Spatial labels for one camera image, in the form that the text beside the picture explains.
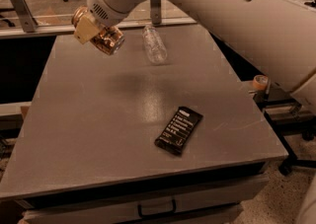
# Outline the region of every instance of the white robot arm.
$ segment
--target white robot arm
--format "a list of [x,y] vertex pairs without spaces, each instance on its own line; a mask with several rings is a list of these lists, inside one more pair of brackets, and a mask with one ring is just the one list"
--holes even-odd
[[[144,0],[88,0],[84,43]],[[169,0],[316,114],[316,12],[290,0]]]

